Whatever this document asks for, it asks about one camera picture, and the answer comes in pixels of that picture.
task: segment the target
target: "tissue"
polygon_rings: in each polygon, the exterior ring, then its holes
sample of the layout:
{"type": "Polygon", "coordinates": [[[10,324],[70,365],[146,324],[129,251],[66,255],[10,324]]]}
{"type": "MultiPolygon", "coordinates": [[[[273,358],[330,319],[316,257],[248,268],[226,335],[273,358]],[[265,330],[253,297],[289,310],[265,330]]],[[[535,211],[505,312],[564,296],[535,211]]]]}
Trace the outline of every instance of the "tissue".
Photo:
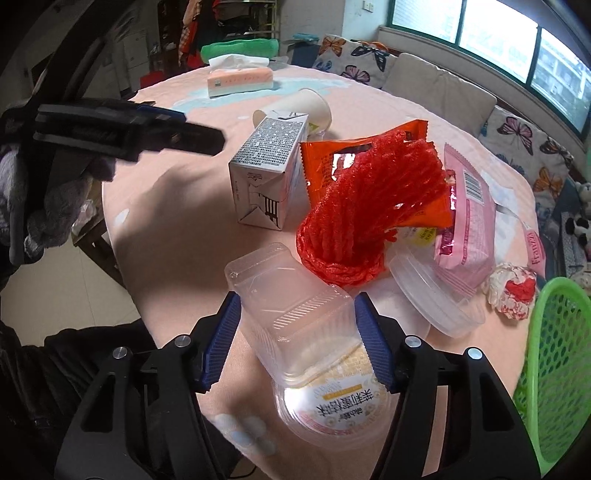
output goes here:
{"type": "Polygon", "coordinates": [[[269,59],[228,54],[211,59],[210,65],[211,72],[207,77],[210,97],[273,88],[269,59]]]}

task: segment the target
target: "plastic food container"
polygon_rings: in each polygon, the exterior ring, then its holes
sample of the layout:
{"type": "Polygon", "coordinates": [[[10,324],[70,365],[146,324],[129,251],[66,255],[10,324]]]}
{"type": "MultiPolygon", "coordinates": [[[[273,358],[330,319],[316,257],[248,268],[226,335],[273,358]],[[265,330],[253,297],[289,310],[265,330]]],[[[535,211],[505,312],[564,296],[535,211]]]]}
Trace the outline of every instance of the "plastic food container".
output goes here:
{"type": "Polygon", "coordinates": [[[369,295],[380,315],[395,319],[406,335],[427,338],[431,324],[414,307],[402,292],[396,280],[387,278],[373,280],[359,289],[369,295]]]}
{"type": "Polygon", "coordinates": [[[303,387],[275,385],[275,402],[293,433],[331,450],[385,436],[394,414],[392,395],[375,378],[363,345],[303,387]]]}
{"type": "Polygon", "coordinates": [[[240,329],[275,383],[304,385],[361,343],[353,298],[307,270],[285,245],[255,250],[225,273],[242,300],[240,329]]]}
{"type": "Polygon", "coordinates": [[[461,337],[485,321],[477,298],[466,298],[433,271],[434,245],[417,247],[396,242],[388,256],[389,269],[414,307],[438,330],[461,337]]]}

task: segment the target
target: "green plastic basket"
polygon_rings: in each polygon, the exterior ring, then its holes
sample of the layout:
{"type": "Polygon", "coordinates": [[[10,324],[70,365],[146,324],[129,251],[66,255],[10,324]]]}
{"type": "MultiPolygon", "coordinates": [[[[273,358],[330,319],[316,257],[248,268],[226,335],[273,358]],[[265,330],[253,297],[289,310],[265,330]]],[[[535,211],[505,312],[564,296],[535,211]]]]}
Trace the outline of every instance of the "green plastic basket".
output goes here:
{"type": "Polygon", "coordinates": [[[568,278],[538,297],[514,402],[545,475],[591,413],[591,300],[568,278]]]}

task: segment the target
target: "white cardboard box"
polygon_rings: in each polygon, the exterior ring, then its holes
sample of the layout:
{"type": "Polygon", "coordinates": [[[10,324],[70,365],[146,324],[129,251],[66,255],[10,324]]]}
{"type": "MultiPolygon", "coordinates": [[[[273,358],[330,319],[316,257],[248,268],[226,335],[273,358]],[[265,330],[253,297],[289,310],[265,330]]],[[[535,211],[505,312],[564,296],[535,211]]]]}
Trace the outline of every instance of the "white cardboard box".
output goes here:
{"type": "Polygon", "coordinates": [[[283,228],[307,137],[307,115],[272,111],[241,146],[229,164],[239,223],[283,228]]]}

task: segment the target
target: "plastic lid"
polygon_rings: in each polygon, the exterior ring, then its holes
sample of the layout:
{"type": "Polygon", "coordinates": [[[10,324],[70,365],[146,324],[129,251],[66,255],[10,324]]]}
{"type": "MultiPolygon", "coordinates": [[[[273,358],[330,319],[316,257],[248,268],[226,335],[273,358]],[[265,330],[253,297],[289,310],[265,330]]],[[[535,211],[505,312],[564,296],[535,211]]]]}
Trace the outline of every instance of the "plastic lid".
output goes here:
{"type": "Polygon", "coordinates": [[[388,254],[392,258],[388,266],[398,286],[435,328],[458,338],[484,323],[478,299],[463,297],[433,272],[434,245],[396,242],[388,254]]]}
{"type": "Polygon", "coordinates": [[[410,303],[391,275],[369,282],[359,289],[369,295],[380,315],[395,319],[406,335],[427,338],[431,324],[410,303]]]}
{"type": "Polygon", "coordinates": [[[331,450],[359,448],[385,434],[394,413],[363,345],[303,387],[275,385],[275,402],[293,433],[331,450]]]}

